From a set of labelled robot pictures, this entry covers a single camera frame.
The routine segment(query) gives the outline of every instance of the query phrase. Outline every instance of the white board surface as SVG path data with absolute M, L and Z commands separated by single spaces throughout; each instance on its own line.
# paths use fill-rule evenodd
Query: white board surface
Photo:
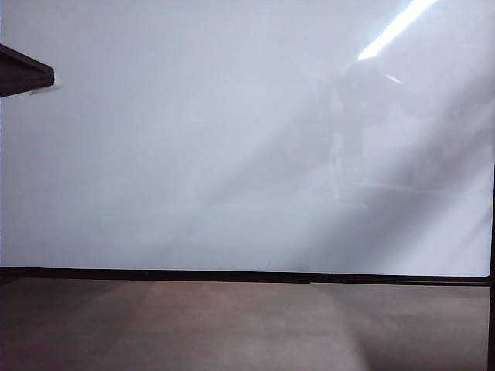
M 492 0 L 3 0 L 2 265 L 489 274 Z

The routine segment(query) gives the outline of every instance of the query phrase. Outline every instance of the whiteboard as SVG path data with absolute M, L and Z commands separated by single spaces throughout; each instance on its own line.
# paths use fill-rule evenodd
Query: whiteboard
M 486 276 L 493 0 L 3 0 L 2 265 Z

